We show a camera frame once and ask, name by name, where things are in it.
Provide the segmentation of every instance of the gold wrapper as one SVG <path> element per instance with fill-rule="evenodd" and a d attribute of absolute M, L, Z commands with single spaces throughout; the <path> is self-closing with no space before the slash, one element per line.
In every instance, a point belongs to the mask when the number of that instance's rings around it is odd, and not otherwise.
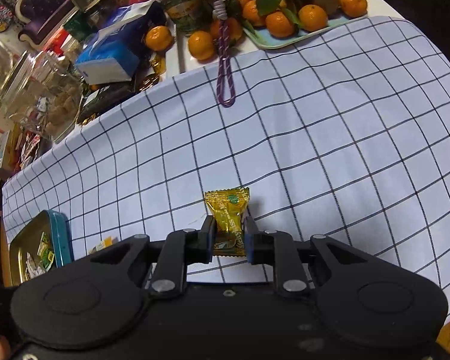
<path fill-rule="evenodd" d="M 83 122 L 82 126 L 85 126 L 86 124 L 90 123 L 92 120 L 95 120 L 97 118 L 97 114 L 93 114 L 90 117 L 87 117 Z"/>
<path fill-rule="evenodd" d="M 245 256 L 242 214 L 249 200 L 248 188 L 205 192 L 205 202 L 217 222 L 214 256 Z"/>
<path fill-rule="evenodd" d="M 149 74 L 143 79 L 143 82 L 139 85 L 138 92 L 146 91 L 147 89 L 158 84 L 159 82 L 160 76 L 158 74 L 156 73 Z"/>
<path fill-rule="evenodd" d="M 156 74 L 164 74 L 167 71 L 167 63 L 164 55 L 155 54 L 150 60 L 150 64 L 154 68 Z"/>

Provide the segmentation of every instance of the tray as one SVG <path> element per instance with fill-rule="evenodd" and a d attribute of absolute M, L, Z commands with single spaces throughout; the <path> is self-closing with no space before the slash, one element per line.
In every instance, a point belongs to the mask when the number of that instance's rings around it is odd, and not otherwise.
<path fill-rule="evenodd" d="M 68 246 L 65 216 L 52 210 L 41 211 L 13 238 L 10 244 L 10 274 L 12 285 L 17 286 L 27 280 L 25 275 L 27 252 L 34 259 L 36 258 L 35 255 L 42 232 L 45 232 L 52 239 L 57 267 L 72 262 L 70 248 Z"/>
<path fill-rule="evenodd" d="M 274 38 L 266 28 L 255 28 L 256 33 L 253 33 L 244 27 L 243 31 L 247 34 L 247 36 L 250 38 L 250 40 L 253 43 L 255 43 L 255 45 L 258 48 L 269 49 L 269 50 L 270 49 L 279 49 L 279 48 L 288 46 L 290 44 L 299 42 L 301 40 L 304 40 L 306 38 L 310 38 L 312 36 L 329 31 L 332 28 L 341 26 L 342 24 L 352 23 L 354 21 L 361 20 L 364 17 L 367 17 L 367 15 L 360 16 L 355 19 L 350 19 L 348 16 L 344 15 L 343 13 L 340 13 L 340 14 L 337 14 L 333 19 L 328 20 L 328 27 L 325 27 L 325 28 L 322 28 L 321 30 L 313 31 L 313 32 L 308 32 L 308 31 L 305 31 L 302 28 L 300 28 L 297 35 L 289 36 L 288 38 L 282 38 L 282 39 Z"/>

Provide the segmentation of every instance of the green logo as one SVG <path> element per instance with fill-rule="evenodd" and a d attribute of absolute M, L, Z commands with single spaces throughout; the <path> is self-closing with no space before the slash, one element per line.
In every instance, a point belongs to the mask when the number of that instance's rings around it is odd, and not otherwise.
<path fill-rule="evenodd" d="M 228 195 L 227 198 L 232 204 L 237 204 L 239 202 L 239 197 L 237 195 Z"/>

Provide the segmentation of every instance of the purple lanyard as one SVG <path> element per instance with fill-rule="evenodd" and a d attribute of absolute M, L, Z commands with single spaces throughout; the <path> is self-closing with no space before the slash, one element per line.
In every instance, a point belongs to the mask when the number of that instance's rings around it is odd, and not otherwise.
<path fill-rule="evenodd" d="M 217 76 L 217 98 L 224 107 L 231 107 L 235 103 L 235 85 L 233 83 L 232 68 L 230 67 L 230 55 L 228 47 L 230 44 L 230 34 L 228 32 L 227 11 L 223 0 L 214 2 L 215 15 L 220 20 L 220 30 L 218 39 L 218 76 Z M 225 76 L 230 88 L 230 98 L 224 99 Z"/>

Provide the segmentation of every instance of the purple chair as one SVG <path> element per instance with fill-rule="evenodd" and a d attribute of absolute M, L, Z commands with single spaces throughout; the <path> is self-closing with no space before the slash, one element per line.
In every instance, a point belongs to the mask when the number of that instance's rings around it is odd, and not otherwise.
<path fill-rule="evenodd" d="M 26 23 L 18 38 L 41 49 L 73 8 L 72 0 L 17 0 L 15 13 Z"/>

